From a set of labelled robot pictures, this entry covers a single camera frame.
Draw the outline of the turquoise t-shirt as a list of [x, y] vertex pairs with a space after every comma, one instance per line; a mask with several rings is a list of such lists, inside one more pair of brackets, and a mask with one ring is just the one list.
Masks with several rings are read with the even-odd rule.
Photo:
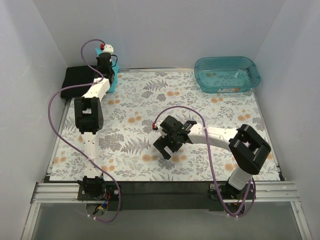
[[95, 69], [103, 74], [104, 78], [109, 79], [110, 88], [108, 93], [114, 93], [118, 83], [118, 56], [109, 52], [103, 52], [101, 49], [95, 49], [97, 65]]

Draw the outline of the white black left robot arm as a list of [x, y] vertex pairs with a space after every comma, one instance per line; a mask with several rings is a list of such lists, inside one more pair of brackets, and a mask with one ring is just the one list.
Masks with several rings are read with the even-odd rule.
[[101, 100], [115, 80], [113, 53], [111, 50], [98, 55], [96, 66], [98, 73], [94, 75], [93, 85], [83, 96], [74, 99], [75, 126], [81, 133], [84, 154], [88, 157], [80, 184], [84, 192], [95, 200], [103, 199], [107, 193], [103, 185], [103, 172], [99, 169], [101, 167], [99, 131], [104, 125]]

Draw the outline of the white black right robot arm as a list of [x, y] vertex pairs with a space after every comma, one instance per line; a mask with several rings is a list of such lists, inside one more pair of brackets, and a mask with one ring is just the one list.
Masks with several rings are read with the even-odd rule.
[[205, 128], [194, 120], [181, 123], [172, 116], [152, 124], [152, 129], [160, 133], [153, 146], [169, 160], [171, 152], [177, 152], [184, 144], [206, 144], [222, 148], [232, 153], [237, 167], [232, 172], [220, 192], [232, 199], [237, 199], [245, 192], [247, 182], [258, 175], [268, 155], [270, 145], [250, 126], [243, 124], [239, 128]]

